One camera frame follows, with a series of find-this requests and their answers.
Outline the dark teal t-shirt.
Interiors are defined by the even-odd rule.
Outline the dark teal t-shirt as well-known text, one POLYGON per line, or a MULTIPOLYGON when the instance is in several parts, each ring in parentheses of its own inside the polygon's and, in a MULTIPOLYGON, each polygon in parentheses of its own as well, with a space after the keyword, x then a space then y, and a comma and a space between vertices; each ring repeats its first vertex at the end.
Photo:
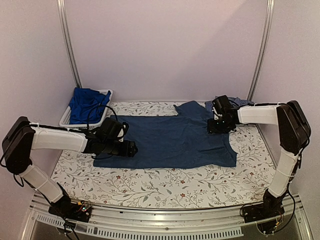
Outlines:
POLYGON ((134 141, 134 157, 101 154, 94 167, 122 169, 176 168, 192 169, 206 165, 233 168, 237 153, 228 134, 210 134, 207 121, 213 114, 196 101, 174 106, 176 115, 119 115, 129 129, 125 138, 134 141))

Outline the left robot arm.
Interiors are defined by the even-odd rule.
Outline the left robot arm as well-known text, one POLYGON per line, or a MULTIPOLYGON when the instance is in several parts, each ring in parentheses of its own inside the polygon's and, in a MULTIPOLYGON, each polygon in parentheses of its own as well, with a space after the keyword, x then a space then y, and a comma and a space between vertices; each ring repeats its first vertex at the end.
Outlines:
POLYGON ((63 216, 74 213, 69 195, 31 160, 31 152, 42 149, 69 150, 83 154, 107 154, 132 158, 138 152, 134 141, 125 140, 129 129, 126 122, 106 118, 93 129, 67 129, 31 123, 21 116, 2 141, 3 155, 0 165, 14 177, 21 178, 20 185, 27 182, 46 197, 48 202, 63 216))

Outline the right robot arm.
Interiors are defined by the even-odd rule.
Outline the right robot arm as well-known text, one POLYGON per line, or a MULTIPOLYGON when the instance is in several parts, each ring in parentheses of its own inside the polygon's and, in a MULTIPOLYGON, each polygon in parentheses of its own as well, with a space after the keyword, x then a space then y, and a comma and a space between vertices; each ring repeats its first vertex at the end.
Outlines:
POLYGON ((254 103, 233 106, 226 95, 212 101, 215 115, 207 121, 207 131, 227 134, 239 124, 276 125, 278 127, 280 157, 270 186, 261 204, 245 206, 245 216, 269 218, 282 213, 282 200, 301 167, 303 150, 310 143, 311 127, 296 100, 287 103, 254 103))

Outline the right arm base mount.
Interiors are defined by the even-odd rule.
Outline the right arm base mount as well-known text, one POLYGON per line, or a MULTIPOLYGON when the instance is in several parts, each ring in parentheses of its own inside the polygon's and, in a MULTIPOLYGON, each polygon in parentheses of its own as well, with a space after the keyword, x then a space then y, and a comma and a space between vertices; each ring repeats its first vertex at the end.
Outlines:
POLYGON ((284 213, 282 201, 272 201, 270 199, 264 200, 259 204, 244 204, 239 210, 239 214, 245 223, 273 218, 284 213))

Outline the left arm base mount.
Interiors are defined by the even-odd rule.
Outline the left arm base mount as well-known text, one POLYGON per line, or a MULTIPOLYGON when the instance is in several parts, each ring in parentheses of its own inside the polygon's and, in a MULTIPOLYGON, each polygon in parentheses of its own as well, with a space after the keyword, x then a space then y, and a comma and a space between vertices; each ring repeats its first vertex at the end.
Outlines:
POLYGON ((83 200, 75 203, 60 199, 50 204, 48 212, 63 219, 88 223, 92 214, 92 205, 83 200))

